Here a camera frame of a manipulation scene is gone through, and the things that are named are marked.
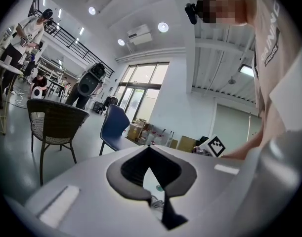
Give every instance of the floor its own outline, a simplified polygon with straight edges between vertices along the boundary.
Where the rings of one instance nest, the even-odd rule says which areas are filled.
[[[40,188],[39,162],[41,141],[34,138],[34,152],[31,153],[31,130],[28,112],[25,109],[27,92],[29,86],[21,79],[15,82],[14,90],[24,92],[24,97],[20,107],[14,106],[15,99],[20,99],[18,94],[11,95],[8,105],[7,134],[0,133],[0,189],[19,203],[24,202],[29,196]],[[50,100],[59,101],[57,94],[50,95]],[[73,140],[75,156],[78,162],[99,156],[102,140],[100,130],[104,121],[104,116],[96,114],[89,109],[89,118],[80,127]],[[103,154],[112,153],[108,146],[104,147]],[[44,154],[43,160],[43,183],[46,184],[51,179],[60,175],[67,169],[74,166],[71,152],[59,146],[50,146]],[[144,187],[156,195],[159,199],[164,199],[164,192],[156,190],[158,185],[152,172],[149,170],[145,175]]]

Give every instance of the white round device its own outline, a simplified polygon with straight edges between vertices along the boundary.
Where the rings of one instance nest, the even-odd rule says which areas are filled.
[[[34,98],[42,98],[42,90],[40,87],[35,87],[33,90],[32,90],[32,94],[31,94],[31,99],[34,99]]]

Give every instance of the chair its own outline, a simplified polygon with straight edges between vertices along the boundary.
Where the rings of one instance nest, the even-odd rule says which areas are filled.
[[[116,105],[110,105],[105,121],[102,125],[100,138],[102,145],[99,155],[102,155],[103,147],[107,144],[114,151],[135,147],[136,144],[124,136],[123,131],[129,126],[130,121],[124,110]]]
[[[43,185],[43,156],[50,145],[59,145],[71,150],[74,163],[76,162],[72,140],[82,123],[89,117],[89,113],[61,103],[45,99],[31,99],[27,101],[27,108],[31,122],[31,152],[33,153],[33,136],[42,141],[40,156],[40,184]]]

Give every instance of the blue chair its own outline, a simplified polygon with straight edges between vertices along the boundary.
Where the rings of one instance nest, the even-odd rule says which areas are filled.
[[[100,132],[100,138],[103,142],[99,155],[102,155],[105,144],[114,151],[136,146],[134,142],[122,136],[123,131],[129,126],[129,124],[130,121],[123,109],[116,105],[110,105],[108,107],[105,121]]]

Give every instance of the round recessed light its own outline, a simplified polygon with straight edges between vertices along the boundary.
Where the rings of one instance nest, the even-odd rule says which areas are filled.
[[[95,15],[96,14],[96,9],[94,7],[89,7],[88,11],[89,11],[89,13],[91,15]]]
[[[125,41],[123,39],[118,39],[118,44],[119,45],[125,45]]]
[[[159,23],[158,28],[159,28],[160,32],[162,32],[162,33],[166,33],[169,30],[168,24],[166,24],[164,22]]]

